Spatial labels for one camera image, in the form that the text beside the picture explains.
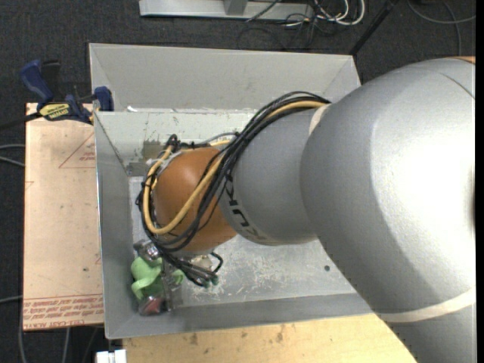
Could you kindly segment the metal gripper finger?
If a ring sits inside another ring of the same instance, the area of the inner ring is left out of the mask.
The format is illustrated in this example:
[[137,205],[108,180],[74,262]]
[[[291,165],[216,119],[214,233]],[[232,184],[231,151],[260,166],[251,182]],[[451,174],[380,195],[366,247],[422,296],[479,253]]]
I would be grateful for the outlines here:
[[140,240],[133,244],[135,252],[145,262],[156,262],[159,259],[159,250],[150,240]]
[[163,283],[165,296],[164,306],[166,311],[171,311],[175,307],[175,292],[180,286],[180,274],[177,269],[165,267],[161,281]]

